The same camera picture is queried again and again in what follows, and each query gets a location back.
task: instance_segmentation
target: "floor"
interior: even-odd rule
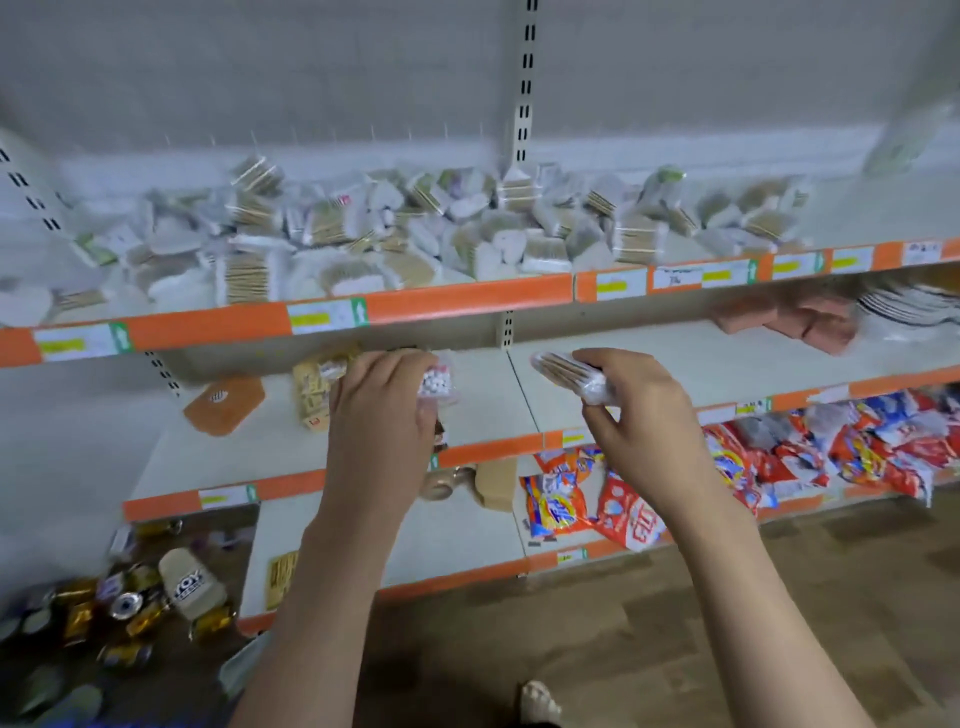
[[[790,593],[881,726],[960,726],[960,489],[772,522]],[[378,605],[360,726],[503,726],[543,680],[567,726],[727,726],[675,547]]]

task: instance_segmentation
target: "shelf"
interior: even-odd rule
[[[728,183],[736,187],[735,182]],[[698,199],[724,186],[724,182],[692,183],[689,197]],[[0,367],[290,336],[308,332],[297,321],[304,312],[319,314],[311,318],[308,330],[313,332],[960,260],[960,237],[952,237],[960,231],[960,206],[954,202],[958,187],[960,175],[953,173],[820,182],[799,230],[799,235],[813,241],[813,247],[778,255],[718,260],[696,241],[670,233],[666,260],[657,267],[457,282],[355,299],[253,303],[137,316],[103,304],[67,312],[69,324],[35,330],[0,328]],[[448,278],[464,279],[452,273]],[[349,314],[351,303],[362,313],[341,315],[344,307]],[[298,308],[291,311],[291,306]],[[93,325],[76,322],[82,313],[98,321]],[[317,323],[324,314],[327,323]],[[111,339],[110,324],[121,330],[120,338]],[[45,343],[39,344],[38,337]]]
[[[542,449],[506,352],[479,349],[451,357],[460,399],[440,412],[450,447],[436,467]],[[263,385],[266,399],[227,437],[211,437],[185,417],[173,418],[124,503],[126,519],[148,521],[321,490],[326,433],[300,423],[290,376],[266,376]],[[186,393],[184,401],[201,391]]]
[[[267,567],[270,560],[300,547],[323,494],[272,500],[260,506],[256,536],[238,624],[247,635],[268,629]],[[381,582],[381,597],[404,598],[452,589],[473,581],[526,571],[516,522],[509,513],[482,508],[467,488],[446,500],[417,500],[396,537]]]
[[[829,356],[767,328],[725,334],[708,321],[624,328],[514,345],[510,357],[549,448],[590,442],[581,402],[530,365],[534,352],[613,347],[652,354],[686,389],[702,424],[960,379],[960,338],[856,339]]]
[[[534,474],[540,467],[533,457],[521,457],[517,471]],[[941,471],[938,483],[952,482],[955,477],[951,469],[946,469]],[[591,514],[596,512],[602,484],[600,469],[582,484]],[[766,522],[895,495],[837,479],[829,488],[811,489],[808,494],[782,502],[779,508],[761,510],[758,519]],[[316,514],[321,497],[319,493],[309,494],[260,506],[238,619],[243,634],[253,637],[273,624],[275,613],[266,611],[267,567],[271,559],[300,547],[303,530]],[[433,594],[474,582],[568,568],[630,553],[592,529],[559,536],[553,542],[540,541],[536,546],[523,524],[526,518],[524,494],[519,487],[513,515],[482,508],[464,488],[455,490],[447,500],[418,500],[400,528],[379,596]],[[651,548],[672,543],[669,532],[664,532]]]

